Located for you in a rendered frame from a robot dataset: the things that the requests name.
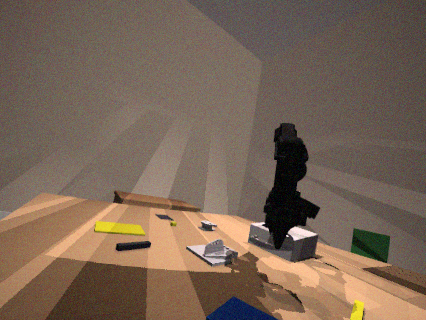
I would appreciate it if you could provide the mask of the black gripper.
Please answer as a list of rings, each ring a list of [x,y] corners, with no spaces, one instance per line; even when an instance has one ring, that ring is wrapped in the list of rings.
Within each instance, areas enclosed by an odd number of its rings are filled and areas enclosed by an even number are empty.
[[[274,184],[272,187],[272,203],[264,206],[264,213],[270,235],[273,231],[273,241],[276,249],[280,249],[289,230],[300,225],[306,226],[307,217],[304,212],[294,210],[297,187],[286,184]]]

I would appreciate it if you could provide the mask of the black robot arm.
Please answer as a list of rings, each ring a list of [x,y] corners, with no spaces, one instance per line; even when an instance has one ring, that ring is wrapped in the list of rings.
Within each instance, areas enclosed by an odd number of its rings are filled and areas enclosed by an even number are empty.
[[[274,184],[297,187],[297,182],[302,180],[307,172],[305,163],[309,156],[303,140],[297,137],[295,124],[280,123],[280,127],[275,130],[274,142],[274,160],[277,160]],[[300,195],[301,192],[295,198],[294,210],[304,212],[309,219],[315,219],[319,206]]]

